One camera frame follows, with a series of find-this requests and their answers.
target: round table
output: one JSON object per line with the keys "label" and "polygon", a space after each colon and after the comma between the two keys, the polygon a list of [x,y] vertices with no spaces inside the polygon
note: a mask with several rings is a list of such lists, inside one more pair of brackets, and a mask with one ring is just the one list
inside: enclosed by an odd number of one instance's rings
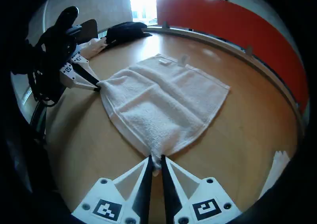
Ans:
{"label": "round table", "polygon": [[[273,156],[297,147],[296,117],[264,76],[236,57],[206,44],[152,33],[105,51],[89,61],[105,80],[157,53],[190,56],[188,64],[229,85],[230,92],[207,130],[169,158],[199,178],[215,177],[241,211],[259,197]],[[53,174],[73,211],[100,177],[115,179],[144,159],[109,120],[97,92],[66,89],[48,109],[46,134]],[[153,177],[150,223],[164,223],[162,177]]]}

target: black bag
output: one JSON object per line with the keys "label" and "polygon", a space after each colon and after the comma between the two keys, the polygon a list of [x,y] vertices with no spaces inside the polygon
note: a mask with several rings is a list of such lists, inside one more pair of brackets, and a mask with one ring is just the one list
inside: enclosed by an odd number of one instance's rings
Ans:
{"label": "black bag", "polygon": [[106,43],[111,45],[113,41],[116,41],[115,44],[118,45],[138,38],[152,36],[151,34],[143,33],[143,28],[147,28],[147,25],[141,22],[125,22],[112,26],[107,31]]}

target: white cloth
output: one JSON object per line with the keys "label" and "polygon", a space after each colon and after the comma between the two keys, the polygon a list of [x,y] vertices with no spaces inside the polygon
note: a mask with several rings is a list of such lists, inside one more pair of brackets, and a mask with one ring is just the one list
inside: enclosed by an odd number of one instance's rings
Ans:
{"label": "white cloth", "polygon": [[91,59],[107,46],[106,38],[93,38],[89,42],[80,44],[79,46],[80,54],[86,59]]}
{"label": "white cloth", "polygon": [[141,153],[152,155],[156,168],[162,154],[171,155],[201,135],[229,91],[207,73],[160,54],[98,85],[111,121]]}
{"label": "white cloth", "polygon": [[261,194],[259,198],[263,196],[263,194],[266,193],[272,186],[275,184],[277,179],[282,174],[283,170],[285,169],[286,165],[289,163],[290,158],[288,157],[286,151],[278,151],[275,152],[272,168],[269,172],[269,175],[267,176],[266,182],[263,186],[263,189],[261,191]]}

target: wall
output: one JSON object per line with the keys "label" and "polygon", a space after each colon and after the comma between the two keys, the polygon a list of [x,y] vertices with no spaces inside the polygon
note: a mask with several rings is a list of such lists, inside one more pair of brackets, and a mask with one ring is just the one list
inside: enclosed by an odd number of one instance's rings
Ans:
{"label": "wall", "polygon": [[59,14],[69,6],[79,9],[75,24],[95,19],[98,31],[132,21],[130,0],[49,0],[45,18],[46,28],[54,25]]}

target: red panel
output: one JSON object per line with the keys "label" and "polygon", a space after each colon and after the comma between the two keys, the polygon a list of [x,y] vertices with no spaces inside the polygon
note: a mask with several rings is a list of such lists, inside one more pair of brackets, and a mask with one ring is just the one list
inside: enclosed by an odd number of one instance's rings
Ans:
{"label": "red panel", "polygon": [[306,75],[292,46],[257,14],[224,0],[157,0],[158,24],[192,28],[227,39],[267,63],[286,83],[303,112],[308,101]]}

